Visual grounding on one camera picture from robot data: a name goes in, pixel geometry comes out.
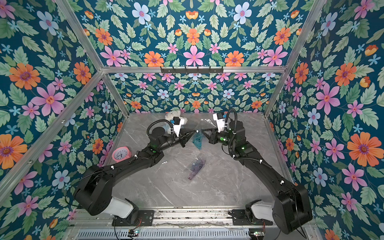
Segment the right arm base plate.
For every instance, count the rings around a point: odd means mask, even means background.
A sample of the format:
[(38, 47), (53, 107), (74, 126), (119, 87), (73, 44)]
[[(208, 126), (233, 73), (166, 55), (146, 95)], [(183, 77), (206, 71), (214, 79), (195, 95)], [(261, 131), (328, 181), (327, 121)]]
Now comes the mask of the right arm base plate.
[(274, 223), (264, 219), (257, 219), (251, 212), (244, 209), (233, 209), (228, 212), (235, 226), (272, 226)]

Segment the teal ruler set bag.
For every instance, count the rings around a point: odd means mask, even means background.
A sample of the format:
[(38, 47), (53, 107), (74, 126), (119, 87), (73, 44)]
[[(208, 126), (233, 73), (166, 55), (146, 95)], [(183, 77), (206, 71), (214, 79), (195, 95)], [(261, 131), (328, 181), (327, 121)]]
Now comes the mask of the teal ruler set bag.
[(210, 119), (200, 119), (197, 126), (195, 127), (195, 135), (193, 136), (193, 144), (199, 150), (203, 149), (203, 141), (206, 139), (204, 135), (204, 129), (212, 129), (216, 126)]

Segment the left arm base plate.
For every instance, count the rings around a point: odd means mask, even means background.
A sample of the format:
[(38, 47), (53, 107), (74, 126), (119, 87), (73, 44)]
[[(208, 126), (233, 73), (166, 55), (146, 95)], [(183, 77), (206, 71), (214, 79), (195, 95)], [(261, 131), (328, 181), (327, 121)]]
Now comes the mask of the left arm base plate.
[(115, 217), (112, 226), (113, 227), (147, 227), (151, 226), (154, 220), (154, 210), (138, 210), (133, 211), (130, 215), (123, 219)]

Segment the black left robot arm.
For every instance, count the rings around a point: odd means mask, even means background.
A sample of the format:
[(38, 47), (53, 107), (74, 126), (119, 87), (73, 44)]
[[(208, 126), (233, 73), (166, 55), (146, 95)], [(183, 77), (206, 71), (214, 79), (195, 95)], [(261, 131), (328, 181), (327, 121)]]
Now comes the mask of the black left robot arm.
[(121, 219), (135, 218), (137, 206), (127, 199), (112, 196), (114, 186), (123, 179), (158, 164), (164, 150), (175, 145), (183, 148), (196, 130), (176, 130), (176, 125), (161, 119), (151, 123), (146, 131), (148, 145), (134, 156), (104, 167), (93, 165), (86, 170), (73, 194), (74, 199), (91, 216), (109, 214)]

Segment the clear ruler set bag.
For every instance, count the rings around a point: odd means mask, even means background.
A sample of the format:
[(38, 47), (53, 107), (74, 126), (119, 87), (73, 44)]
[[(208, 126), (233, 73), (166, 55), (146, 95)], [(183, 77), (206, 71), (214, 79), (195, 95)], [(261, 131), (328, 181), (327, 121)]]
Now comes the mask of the clear ruler set bag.
[(189, 175), (188, 180), (192, 181), (194, 177), (202, 170), (206, 165), (206, 161), (200, 158), (195, 158), (195, 161), (192, 162), (189, 166)]

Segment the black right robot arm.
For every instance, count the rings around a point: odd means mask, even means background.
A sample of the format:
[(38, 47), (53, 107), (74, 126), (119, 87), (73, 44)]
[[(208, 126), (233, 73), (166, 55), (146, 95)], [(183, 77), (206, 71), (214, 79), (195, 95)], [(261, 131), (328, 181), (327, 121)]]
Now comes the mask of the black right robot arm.
[(266, 220), (277, 225), (284, 234), (300, 230), (313, 219), (308, 190), (279, 174), (246, 138), (246, 129), (235, 109), (213, 115), (215, 129), (203, 129), (210, 144), (227, 147), (228, 155), (254, 173), (267, 187), (274, 201), (255, 200), (245, 207), (243, 219), (254, 225)]

